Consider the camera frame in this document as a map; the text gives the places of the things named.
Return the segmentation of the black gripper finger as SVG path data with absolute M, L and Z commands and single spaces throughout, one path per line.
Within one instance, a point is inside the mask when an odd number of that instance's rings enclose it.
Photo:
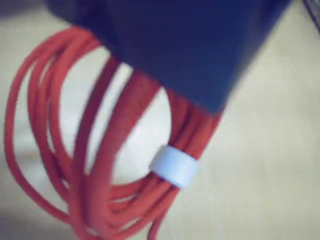
M 227 102 L 287 0 L 48 0 L 121 61 L 211 113 Z

